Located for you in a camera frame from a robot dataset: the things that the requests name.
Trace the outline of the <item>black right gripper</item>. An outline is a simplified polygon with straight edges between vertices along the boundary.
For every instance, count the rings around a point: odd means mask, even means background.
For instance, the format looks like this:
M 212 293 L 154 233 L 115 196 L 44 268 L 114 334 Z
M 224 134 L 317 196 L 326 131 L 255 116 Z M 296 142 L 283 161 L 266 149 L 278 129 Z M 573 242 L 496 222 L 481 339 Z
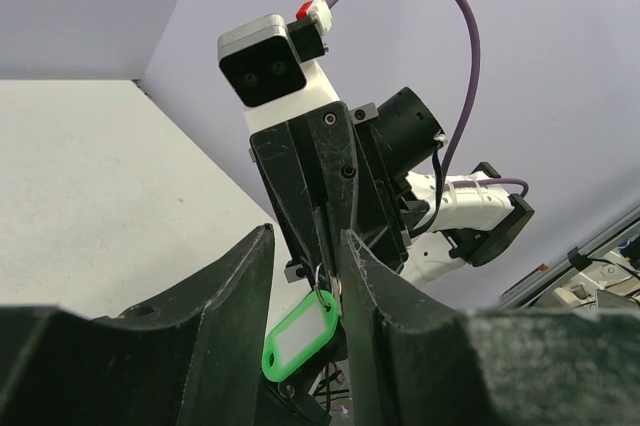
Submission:
M 406 227 L 373 125 L 337 101 L 251 135 L 295 278 L 311 279 L 319 263 L 338 272 L 343 230 L 394 272 L 407 260 Z

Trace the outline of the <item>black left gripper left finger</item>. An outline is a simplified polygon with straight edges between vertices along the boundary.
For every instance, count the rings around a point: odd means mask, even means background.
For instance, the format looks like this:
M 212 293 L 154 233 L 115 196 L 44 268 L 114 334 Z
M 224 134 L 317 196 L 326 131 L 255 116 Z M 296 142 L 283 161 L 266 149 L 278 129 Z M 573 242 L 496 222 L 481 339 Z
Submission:
M 255 228 L 214 263 L 115 318 L 1 310 L 5 425 L 249 425 L 275 238 Z

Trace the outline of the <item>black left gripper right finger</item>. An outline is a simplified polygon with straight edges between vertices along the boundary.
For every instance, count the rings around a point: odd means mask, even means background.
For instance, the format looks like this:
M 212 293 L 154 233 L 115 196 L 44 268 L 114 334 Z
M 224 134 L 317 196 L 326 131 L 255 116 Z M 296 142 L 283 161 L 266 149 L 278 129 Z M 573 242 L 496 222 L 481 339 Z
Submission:
M 340 240 L 358 425 L 635 425 L 632 311 L 457 311 Z

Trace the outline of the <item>green plastic key tag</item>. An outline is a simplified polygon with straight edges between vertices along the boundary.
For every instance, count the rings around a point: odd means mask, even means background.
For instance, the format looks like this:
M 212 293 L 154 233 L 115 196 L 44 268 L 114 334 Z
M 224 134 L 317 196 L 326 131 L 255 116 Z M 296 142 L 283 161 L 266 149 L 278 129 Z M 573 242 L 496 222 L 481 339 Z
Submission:
M 266 336 L 262 372 L 281 383 L 333 338 L 340 319 L 339 305 L 327 290 L 305 296 Z

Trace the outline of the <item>small metal split keyring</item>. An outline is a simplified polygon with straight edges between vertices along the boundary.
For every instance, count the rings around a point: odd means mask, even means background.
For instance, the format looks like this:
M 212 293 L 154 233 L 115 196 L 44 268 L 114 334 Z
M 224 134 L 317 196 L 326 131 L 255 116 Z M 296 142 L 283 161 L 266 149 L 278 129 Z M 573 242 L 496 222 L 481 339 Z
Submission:
M 313 275 L 313 289 L 317 295 L 320 295 L 321 290 L 326 290 L 329 291 L 336 300 L 341 298 L 341 280 L 331 269 L 327 268 L 323 263 L 319 263 L 315 266 Z

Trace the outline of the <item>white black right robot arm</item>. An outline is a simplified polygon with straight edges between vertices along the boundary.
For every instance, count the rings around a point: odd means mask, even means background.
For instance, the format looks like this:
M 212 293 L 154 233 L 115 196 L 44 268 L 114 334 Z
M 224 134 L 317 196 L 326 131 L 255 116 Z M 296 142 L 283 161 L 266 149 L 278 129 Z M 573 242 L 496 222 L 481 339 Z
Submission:
M 485 162 L 446 175 L 445 141 L 408 88 L 381 105 L 334 101 L 254 131 L 250 150 L 291 255 L 286 277 L 336 283 L 348 229 L 416 287 L 504 253 L 534 213 L 526 184 Z

